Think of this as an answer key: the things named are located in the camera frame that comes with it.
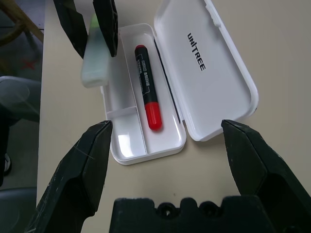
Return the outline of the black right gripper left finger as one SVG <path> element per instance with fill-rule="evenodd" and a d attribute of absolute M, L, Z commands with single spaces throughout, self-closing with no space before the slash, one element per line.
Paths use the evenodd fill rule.
<path fill-rule="evenodd" d="M 59 162 L 27 233 L 79 233 L 98 211 L 104 188 L 112 121 L 89 127 Z"/>

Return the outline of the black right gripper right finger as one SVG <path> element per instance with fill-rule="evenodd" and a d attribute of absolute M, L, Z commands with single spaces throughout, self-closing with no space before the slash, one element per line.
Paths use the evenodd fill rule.
<path fill-rule="evenodd" d="M 241 195 L 259 198 L 278 233 L 311 231 L 311 197 L 289 166 L 249 126 L 221 123 L 229 166 Z"/>

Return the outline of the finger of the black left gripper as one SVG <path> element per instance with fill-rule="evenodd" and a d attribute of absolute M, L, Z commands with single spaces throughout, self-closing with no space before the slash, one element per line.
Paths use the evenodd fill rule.
<path fill-rule="evenodd" d="M 87 44 L 87 31 L 83 16 L 77 12 L 74 0 L 53 0 L 60 24 L 81 58 Z"/>
<path fill-rule="evenodd" d="M 97 20 L 112 57 L 118 50 L 118 13 L 114 0 L 94 0 Z"/>

